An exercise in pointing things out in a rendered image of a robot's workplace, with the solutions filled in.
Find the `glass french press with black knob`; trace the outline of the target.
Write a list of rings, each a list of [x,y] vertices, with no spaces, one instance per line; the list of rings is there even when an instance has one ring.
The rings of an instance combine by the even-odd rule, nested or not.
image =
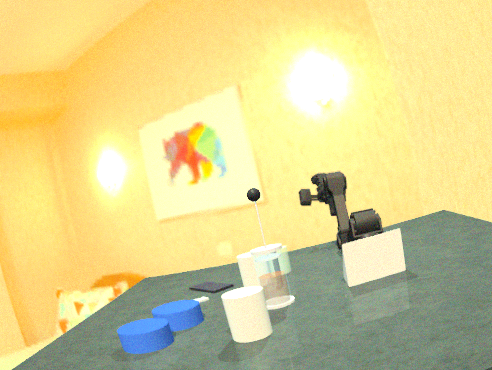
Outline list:
[[[266,245],[256,203],[260,195],[260,191],[256,188],[251,188],[247,192],[247,198],[255,203],[265,246],[251,250],[250,254],[253,258],[258,286],[263,288],[268,310],[272,310],[292,304],[295,301],[295,297],[291,296],[290,293],[291,288],[286,273],[281,244]]]

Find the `blue cylinder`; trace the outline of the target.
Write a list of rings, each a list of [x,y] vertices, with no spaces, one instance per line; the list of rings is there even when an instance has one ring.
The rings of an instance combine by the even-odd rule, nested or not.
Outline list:
[[[163,304],[153,309],[152,315],[153,318],[167,319],[170,330],[174,332],[190,329],[204,321],[199,301],[197,300],[180,300]]]
[[[164,349],[174,341],[167,319],[151,318],[130,322],[117,329],[124,351],[132,354]]]

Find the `dark grey flat rectangular pad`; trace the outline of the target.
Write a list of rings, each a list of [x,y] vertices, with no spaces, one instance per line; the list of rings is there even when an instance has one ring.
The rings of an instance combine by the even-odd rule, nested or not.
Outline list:
[[[216,293],[228,289],[230,287],[234,287],[234,284],[204,282],[198,284],[197,286],[189,287],[189,290]]]

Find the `pale green cylinder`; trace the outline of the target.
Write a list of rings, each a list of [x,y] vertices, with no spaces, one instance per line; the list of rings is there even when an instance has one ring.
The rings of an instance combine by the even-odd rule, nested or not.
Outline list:
[[[282,246],[282,249],[281,250],[282,250],[283,257],[284,257],[284,262],[285,262],[285,265],[286,265],[286,273],[289,273],[289,272],[291,272],[291,267],[290,267],[290,259],[289,259],[287,247],[286,246]]]

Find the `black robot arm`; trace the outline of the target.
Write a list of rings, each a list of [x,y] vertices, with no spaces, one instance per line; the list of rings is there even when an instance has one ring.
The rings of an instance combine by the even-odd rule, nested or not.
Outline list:
[[[346,195],[347,177],[340,171],[316,173],[311,177],[313,185],[317,185],[317,192],[323,183],[323,192],[328,198],[330,216],[336,216],[337,221],[337,247],[353,241],[384,234],[382,219],[375,209],[367,208],[352,212],[348,215]],[[350,218],[349,218],[350,216]],[[372,232],[371,232],[372,231]]]

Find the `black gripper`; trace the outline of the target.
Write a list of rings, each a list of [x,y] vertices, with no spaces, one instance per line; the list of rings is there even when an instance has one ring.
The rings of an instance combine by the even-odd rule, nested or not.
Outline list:
[[[318,190],[316,195],[311,195],[310,189],[300,189],[298,191],[300,206],[309,207],[312,206],[312,202],[319,201],[319,203],[329,204],[328,198],[325,197],[323,192],[323,183],[321,183],[321,188]]]

